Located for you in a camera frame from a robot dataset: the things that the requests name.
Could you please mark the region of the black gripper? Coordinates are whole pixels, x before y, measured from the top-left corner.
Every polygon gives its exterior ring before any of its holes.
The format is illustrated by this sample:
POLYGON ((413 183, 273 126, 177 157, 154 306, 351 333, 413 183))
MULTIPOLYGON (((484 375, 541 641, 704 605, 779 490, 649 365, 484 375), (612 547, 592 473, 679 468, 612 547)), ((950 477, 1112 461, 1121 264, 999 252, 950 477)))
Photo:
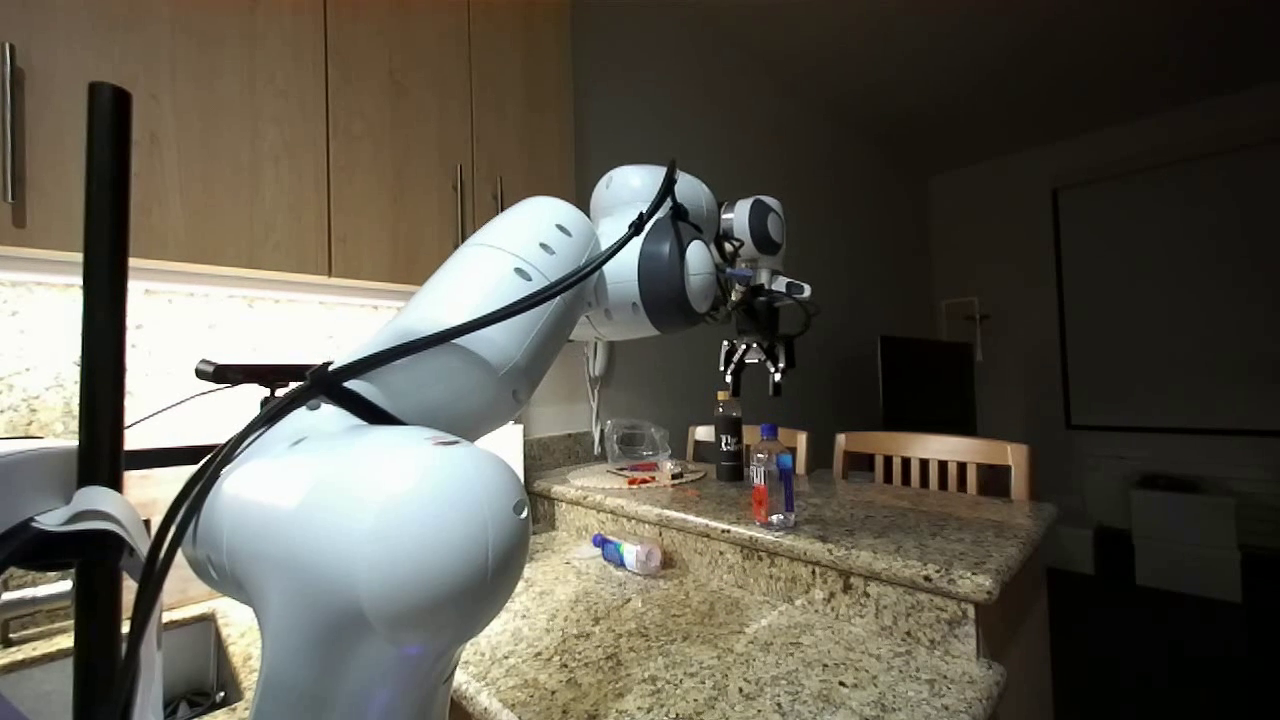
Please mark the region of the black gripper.
POLYGON ((785 301, 776 295, 748 295, 731 312, 731 333, 741 341, 719 341, 719 383, 728 390, 741 390, 741 372, 748 344, 764 344, 764 389, 768 397, 779 397, 785 375, 790 372, 790 333, 785 326, 785 301))

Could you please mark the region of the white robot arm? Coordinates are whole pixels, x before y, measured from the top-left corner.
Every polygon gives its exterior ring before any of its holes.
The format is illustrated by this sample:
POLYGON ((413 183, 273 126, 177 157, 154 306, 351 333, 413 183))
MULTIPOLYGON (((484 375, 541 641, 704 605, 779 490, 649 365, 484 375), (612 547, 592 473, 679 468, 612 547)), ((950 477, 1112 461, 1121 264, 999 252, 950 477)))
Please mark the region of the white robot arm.
POLYGON ((785 246, 779 200, 619 163, 589 205, 524 195, 484 219, 354 354, 278 400, 184 541, 255 617, 251 720, 443 720, 531 537, 519 473, 478 439, 564 344, 758 302, 785 246))

